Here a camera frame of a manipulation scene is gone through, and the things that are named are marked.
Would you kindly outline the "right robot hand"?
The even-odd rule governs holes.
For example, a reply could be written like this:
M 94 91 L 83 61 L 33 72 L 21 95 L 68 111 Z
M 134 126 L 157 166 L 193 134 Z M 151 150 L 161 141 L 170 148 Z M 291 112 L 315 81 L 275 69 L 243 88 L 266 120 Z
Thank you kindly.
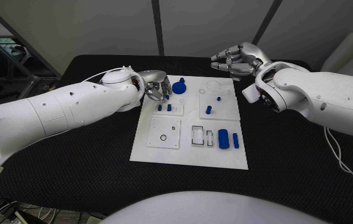
M 264 51 L 249 42 L 225 49 L 210 58 L 210 67 L 229 73 L 232 80 L 256 76 L 272 63 Z

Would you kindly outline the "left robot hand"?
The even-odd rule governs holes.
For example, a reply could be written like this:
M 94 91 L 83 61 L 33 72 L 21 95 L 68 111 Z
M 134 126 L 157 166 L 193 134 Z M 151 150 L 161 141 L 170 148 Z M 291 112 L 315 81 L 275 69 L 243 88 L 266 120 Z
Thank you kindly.
M 138 75 L 144 82 L 144 92 L 147 97 L 154 101 L 166 101 L 171 95 L 171 84 L 167 73 L 161 70 L 140 71 Z

